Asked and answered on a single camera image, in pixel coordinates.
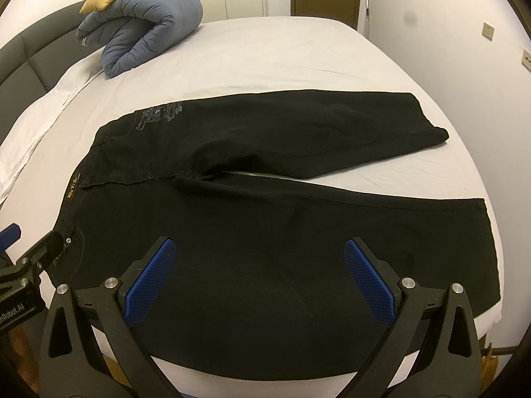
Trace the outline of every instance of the power socket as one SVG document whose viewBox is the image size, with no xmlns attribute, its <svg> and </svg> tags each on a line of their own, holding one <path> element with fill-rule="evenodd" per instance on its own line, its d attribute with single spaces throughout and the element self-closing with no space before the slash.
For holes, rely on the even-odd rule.
<svg viewBox="0 0 531 398">
<path fill-rule="evenodd" d="M 522 64 L 531 70 L 531 54 L 524 49 L 524 56 L 522 57 Z"/>
</svg>

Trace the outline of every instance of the wall outlet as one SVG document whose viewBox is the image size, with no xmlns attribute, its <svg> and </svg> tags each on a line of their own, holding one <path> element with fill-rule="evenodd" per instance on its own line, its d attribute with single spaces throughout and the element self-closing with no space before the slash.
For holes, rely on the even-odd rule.
<svg viewBox="0 0 531 398">
<path fill-rule="evenodd" d="M 494 27 L 492 25 L 488 25 L 486 22 L 483 23 L 483 35 L 489 39 L 492 40 L 494 37 Z"/>
<path fill-rule="evenodd" d="M 524 49 L 524 56 L 522 57 L 522 64 L 531 70 L 531 54 Z"/>
</svg>

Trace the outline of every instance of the folded blanket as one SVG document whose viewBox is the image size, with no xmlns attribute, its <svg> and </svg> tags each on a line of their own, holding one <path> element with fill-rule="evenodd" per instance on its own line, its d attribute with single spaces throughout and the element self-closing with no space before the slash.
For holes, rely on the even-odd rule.
<svg viewBox="0 0 531 398">
<path fill-rule="evenodd" d="M 83 45 L 105 46 L 102 66 L 112 78 L 176 45 L 202 18 L 199 0 L 115 0 L 89 13 L 76 37 Z"/>
</svg>

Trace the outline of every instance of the black pants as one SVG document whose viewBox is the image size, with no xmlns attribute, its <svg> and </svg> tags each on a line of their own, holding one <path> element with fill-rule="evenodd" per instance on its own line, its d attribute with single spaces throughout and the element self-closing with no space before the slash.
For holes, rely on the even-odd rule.
<svg viewBox="0 0 531 398">
<path fill-rule="evenodd" d="M 56 229 L 71 243 L 54 284 L 120 276 L 157 237 L 178 249 L 148 318 L 152 355 L 221 376 L 302 379 L 356 371 L 384 326 L 343 263 L 360 236 L 399 276 L 500 299 L 482 199 L 363 194 L 310 178 L 447 139 L 410 94 L 291 91 L 193 100 L 102 127 Z"/>
</svg>

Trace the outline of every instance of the bed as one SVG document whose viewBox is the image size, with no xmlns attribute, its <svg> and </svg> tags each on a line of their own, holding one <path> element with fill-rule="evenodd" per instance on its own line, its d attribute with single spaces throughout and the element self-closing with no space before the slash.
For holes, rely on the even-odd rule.
<svg viewBox="0 0 531 398">
<path fill-rule="evenodd" d="M 72 63 L 80 58 L 76 54 Z M 47 112 L 54 113 L 48 121 L 50 128 L 42 130 L 42 136 L 34 136 L 36 148 L 27 154 L 2 205 L 0 228 L 13 222 L 22 228 L 21 240 L 8 252 L 13 260 L 53 227 L 71 174 L 87 154 L 97 129 L 124 114 L 177 100 L 238 93 L 302 89 L 411 92 L 420 101 L 426 117 L 449 132 L 445 144 L 311 182 L 395 196 L 484 198 L 492 224 L 503 299 L 503 254 L 496 220 L 466 147 L 426 92 L 383 52 L 346 25 L 317 18 L 232 19 L 201 25 L 178 46 L 116 78 L 105 78 L 98 65 L 96 51 L 63 76 L 63 88 L 70 90 L 66 96 L 56 94 L 48 102 Z M 48 97 L 54 97 L 53 91 Z M 39 112 L 37 102 L 33 113 Z M 0 118 L 3 127 L 3 113 Z M 46 276 L 41 291 L 49 304 L 54 287 Z M 499 321 L 502 299 L 475 319 L 479 337 Z M 112 356 L 104 335 L 97 336 L 103 352 Z M 405 358 L 394 382 L 407 376 L 415 356 Z M 333 397 L 354 375 L 253 381 L 214 376 L 158 359 L 156 362 L 180 391 L 204 398 Z"/>
</svg>

